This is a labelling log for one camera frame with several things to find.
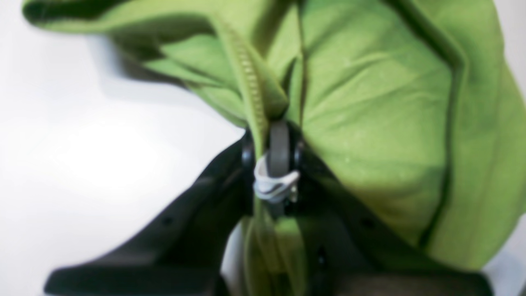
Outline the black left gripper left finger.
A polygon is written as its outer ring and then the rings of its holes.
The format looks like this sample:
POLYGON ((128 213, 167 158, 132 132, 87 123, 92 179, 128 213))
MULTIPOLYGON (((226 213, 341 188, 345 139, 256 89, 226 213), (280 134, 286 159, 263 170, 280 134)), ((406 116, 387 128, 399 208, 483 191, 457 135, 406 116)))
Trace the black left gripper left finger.
POLYGON ((250 131, 135 236, 85 264, 58 268, 49 296, 228 296, 220 274, 232 230, 252 214, 250 131))

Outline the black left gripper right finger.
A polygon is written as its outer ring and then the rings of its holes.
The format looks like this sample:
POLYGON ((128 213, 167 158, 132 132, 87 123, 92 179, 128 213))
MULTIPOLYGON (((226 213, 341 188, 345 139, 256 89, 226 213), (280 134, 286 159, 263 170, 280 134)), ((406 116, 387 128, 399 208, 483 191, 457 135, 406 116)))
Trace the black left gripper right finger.
POLYGON ((295 218, 307 258, 308 296, 492 296, 486 277, 432 260, 397 236, 349 193, 307 146, 299 129, 272 122, 271 177, 293 176, 274 218, 295 218))

